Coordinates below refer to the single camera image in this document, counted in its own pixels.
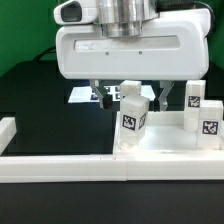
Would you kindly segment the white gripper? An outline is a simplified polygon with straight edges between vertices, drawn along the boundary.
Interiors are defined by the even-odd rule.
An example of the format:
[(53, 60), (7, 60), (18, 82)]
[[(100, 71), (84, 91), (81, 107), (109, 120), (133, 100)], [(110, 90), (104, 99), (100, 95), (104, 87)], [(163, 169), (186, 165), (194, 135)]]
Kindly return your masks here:
[(92, 79), (90, 86), (102, 109), (113, 97), (101, 80), (154, 81), (154, 111), (165, 111), (173, 81), (199, 79), (209, 67), (206, 9), (163, 12), (142, 25), (136, 37), (108, 38), (98, 25), (73, 25), (56, 34), (58, 67), (67, 79)]

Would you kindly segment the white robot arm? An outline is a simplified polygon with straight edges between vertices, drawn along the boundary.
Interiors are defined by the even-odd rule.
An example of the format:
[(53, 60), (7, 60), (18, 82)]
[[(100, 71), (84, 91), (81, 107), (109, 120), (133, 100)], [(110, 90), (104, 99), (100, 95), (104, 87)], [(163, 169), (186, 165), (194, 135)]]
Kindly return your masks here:
[(198, 80), (209, 67), (213, 10), (197, 0), (67, 0), (54, 9), (59, 71), (87, 79), (106, 108), (104, 80), (156, 80), (159, 108), (176, 80)]

